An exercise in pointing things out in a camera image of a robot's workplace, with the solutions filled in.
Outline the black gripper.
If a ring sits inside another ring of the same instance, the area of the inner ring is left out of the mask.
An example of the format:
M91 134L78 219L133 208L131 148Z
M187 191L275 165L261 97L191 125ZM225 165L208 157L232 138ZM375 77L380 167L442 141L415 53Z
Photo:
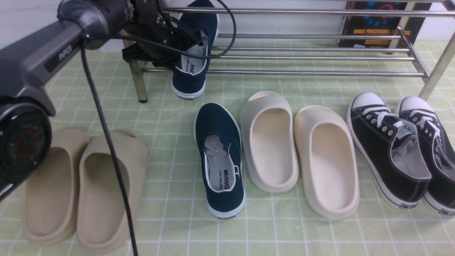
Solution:
M157 44L184 52L192 47L192 28L165 13L159 0L123 0L122 3L127 5L125 13L129 21L124 31L129 36L152 42L135 42L135 48L127 51L127 59L137 57L164 68L182 68L180 53ZM193 32L198 46L207 48L209 32L204 28L196 28Z

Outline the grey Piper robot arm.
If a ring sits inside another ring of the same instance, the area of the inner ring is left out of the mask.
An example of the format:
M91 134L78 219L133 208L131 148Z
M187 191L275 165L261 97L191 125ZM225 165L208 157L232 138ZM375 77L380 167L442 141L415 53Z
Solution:
M57 21L1 49L1 200L39 167L52 144L55 107L45 90L81 48L99 49L125 30L140 53L171 64L200 45L195 29L163 13L157 0L62 0Z

